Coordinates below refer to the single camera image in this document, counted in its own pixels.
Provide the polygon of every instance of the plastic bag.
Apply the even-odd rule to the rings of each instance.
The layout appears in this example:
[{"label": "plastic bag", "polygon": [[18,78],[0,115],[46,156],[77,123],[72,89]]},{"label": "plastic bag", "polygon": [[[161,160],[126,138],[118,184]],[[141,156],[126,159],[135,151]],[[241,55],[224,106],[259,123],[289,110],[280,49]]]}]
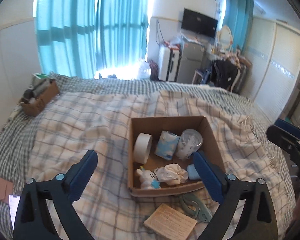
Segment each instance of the plastic bag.
[{"label": "plastic bag", "polygon": [[139,64],[137,79],[150,79],[151,69],[149,64],[145,61],[141,61]]},{"label": "plastic bag", "polygon": [[169,186],[185,183],[189,177],[188,172],[176,163],[156,168],[154,174],[156,174],[159,182],[165,182]]}]

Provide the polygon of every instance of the round mirror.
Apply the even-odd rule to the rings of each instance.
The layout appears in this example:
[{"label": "round mirror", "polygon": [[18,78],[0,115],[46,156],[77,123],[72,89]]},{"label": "round mirror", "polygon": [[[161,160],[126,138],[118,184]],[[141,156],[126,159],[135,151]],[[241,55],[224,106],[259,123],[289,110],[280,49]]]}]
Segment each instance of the round mirror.
[{"label": "round mirror", "polygon": [[227,25],[224,25],[221,30],[217,33],[218,43],[223,49],[229,49],[232,45],[232,33]]}]

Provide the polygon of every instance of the plaid blanket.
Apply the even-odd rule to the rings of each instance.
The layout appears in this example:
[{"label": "plaid blanket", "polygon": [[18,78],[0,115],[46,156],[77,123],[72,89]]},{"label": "plaid blanket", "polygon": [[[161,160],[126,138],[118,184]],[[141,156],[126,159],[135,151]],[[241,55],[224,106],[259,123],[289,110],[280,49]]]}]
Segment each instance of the plaid blanket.
[{"label": "plaid blanket", "polygon": [[[178,91],[180,97],[195,97],[220,108],[230,115],[249,115],[252,131],[256,139],[263,145],[269,157],[269,168],[277,172],[283,183],[273,185],[284,189],[288,203],[282,210],[282,227],[287,228],[295,206],[294,192],[289,171],[279,148],[266,140],[266,127],[269,121],[259,108],[248,99],[219,89],[207,89],[204,86],[182,85],[166,82],[123,81],[123,80],[83,80],[69,78],[52,73],[62,93],[86,92],[99,95],[108,94],[146,94],[159,90]],[[0,134],[0,177],[14,183],[14,193],[20,194],[29,170],[29,155],[33,149],[34,139],[42,119],[53,107],[49,104],[36,118],[26,116],[19,108],[12,113]],[[0,201],[0,230],[7,239],[12,239],[9,207]]]},{"label": "plaid blanket", "polygon": [[[252,132],[250,119],[244,115],[227,115],[203,100],[178,92],[160,91],[149,96],[66,93],[41,120],[28,176],[37,181],[52,179],[58,173],[65,173],[88,149],[94,149],[99,157],[98,167],[82,198],[74,203],[85,226],[95,239],[156,239],[142,223],[161,203],[180,209],[178,198],[145,200],[130,196],[127,189],[129,121],[132,117],[189,115],[207,117],[227,173],[249,181],[265,178],[282,236],[288,208],[284,182],[271,168],[269,157]],[[218,204],[205,189],[196,194],[213,212],[217,209]],[[240,203],[226,239],[233,234],[242,208]],[[66,239],[55,211],[52,217],[60,237]],[[205,226],[198,223],[189,239],[197,239]]]}]

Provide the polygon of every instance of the screw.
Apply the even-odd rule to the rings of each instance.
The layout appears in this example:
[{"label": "screw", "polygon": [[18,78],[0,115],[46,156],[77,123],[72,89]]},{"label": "screw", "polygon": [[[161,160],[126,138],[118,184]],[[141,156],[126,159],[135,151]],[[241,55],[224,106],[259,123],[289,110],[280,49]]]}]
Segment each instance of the screw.
[{"label": "screw", "polygon": [[229,180],[235,180],[237,178],[233,174],[228,174],[227,177],[228,177]]},{"label": "screw", "polygon": [[266,181],[262,178],[258,179],[258,183],[261,185],[264,185],[266,183]]},{"label": "screw", "polygon": [[65,175],[60,173],[56,176],[56,180],[63,180],[65,178]]},{"label": "screw", "polygon": [[33,179],[32,178],[27,178],[26,179],[26,184],[31,184],[33,182]]}]

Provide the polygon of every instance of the mini fridge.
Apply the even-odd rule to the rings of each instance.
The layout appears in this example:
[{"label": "mini fridge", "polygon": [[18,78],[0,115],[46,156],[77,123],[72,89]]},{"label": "mini fridge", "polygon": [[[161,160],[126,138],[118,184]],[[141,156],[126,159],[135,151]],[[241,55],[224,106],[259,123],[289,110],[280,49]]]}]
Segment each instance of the mini fridge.
[{"label": "mini fridge", "polygon": [[177,71],[177,83],[191,84],[196,69],[201,68],[204,46],[184,40],[181,44],[181,60]]}]

